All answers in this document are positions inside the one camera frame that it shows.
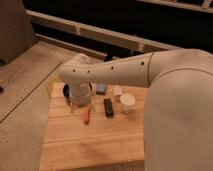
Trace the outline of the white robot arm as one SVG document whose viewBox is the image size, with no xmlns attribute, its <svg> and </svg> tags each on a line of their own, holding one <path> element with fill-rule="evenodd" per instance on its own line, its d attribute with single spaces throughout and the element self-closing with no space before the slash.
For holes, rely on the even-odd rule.
<svg viewBox="0 0 213 171">
<path fill-rule="evenodd" d="M 59 78 L 77 104 L 91 83 L 146 87 L 145 171 L 213 171 L 213 54 L 199 49 L 151 52 L 89 64 L 62 64 Z"/>
</svg>

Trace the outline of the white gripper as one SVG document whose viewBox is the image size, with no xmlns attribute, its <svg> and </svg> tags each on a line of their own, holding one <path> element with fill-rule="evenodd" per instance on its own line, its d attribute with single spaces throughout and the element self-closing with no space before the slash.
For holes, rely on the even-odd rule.
<svg viewBox="0 0 213 171">
<path fill-rule="evenodd" d="M 90 101 L 90 109 L 92 112 L 96 111 L 95 104 L 93 99 L 91 99 L 91 89 L 88 83 L 86 84 L 80 84 L 80 85 L 69 85 L 69 95 L 70 95 L 70 101 L 69 101 L 69 107 L 70 107 L 70 113 L 73 113 L 74 111 L 74 105 L 77 106 L 84 106 L 87 105 Z"/>
</svg>

